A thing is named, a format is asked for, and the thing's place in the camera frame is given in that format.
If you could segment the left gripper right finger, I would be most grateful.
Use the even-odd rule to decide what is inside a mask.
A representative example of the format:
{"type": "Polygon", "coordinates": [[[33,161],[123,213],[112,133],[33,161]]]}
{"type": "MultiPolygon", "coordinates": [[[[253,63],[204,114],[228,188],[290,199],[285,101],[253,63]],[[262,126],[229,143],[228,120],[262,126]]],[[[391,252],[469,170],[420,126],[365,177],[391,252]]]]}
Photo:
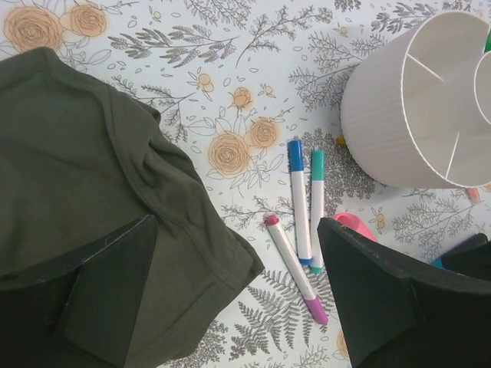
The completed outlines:
{"type": "Polygon", "coordinates": [[[490,365],[490,242],[441,269],[332,218],[318,235],[352,366],[490,365]]]}

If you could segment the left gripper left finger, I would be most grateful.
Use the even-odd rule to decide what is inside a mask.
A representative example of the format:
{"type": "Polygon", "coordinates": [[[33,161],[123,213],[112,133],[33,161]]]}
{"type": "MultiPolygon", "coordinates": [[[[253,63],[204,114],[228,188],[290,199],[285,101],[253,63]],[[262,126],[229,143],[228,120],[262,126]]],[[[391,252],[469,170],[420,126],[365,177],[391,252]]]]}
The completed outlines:
{"type": "Polygon", "coordinates": [[[122,367],[157,242],[138,218],[89,244],[1,276],[3,367],[122,367]]]}

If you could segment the blue black highlighter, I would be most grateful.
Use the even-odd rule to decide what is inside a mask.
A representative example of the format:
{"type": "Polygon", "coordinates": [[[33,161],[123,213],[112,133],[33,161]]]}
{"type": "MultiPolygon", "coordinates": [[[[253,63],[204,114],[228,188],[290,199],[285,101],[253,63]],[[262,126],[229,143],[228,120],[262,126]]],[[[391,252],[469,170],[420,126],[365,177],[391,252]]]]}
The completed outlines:
{"type": "Polygon", "coordinates": [[[462,241],[455,247],[450,250],[444,252],[441,256],[437,257],[430,264],[434,267],[445,269],[443,264],[444,258],[448,258],[450,256],[459,255],[460,253],[465,253],[468,251],[474,251],[486,245],[489,242],[487,236],[483,233],[477,233],[475,235],[470,236],[468,239],[462,241]]]}

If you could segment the orange pink pen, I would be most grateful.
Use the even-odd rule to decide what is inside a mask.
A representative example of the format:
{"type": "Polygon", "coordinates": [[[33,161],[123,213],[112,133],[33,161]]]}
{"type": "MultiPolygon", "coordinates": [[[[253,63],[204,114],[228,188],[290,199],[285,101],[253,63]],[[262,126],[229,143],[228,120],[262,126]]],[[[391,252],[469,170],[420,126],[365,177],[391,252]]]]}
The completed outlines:
{"type": "Polygon", "coordinates": [[[467,189],[467,195],[469,197],[471,205],[478,205],[481,203],[479,190],[477,188],[467,189]]]}

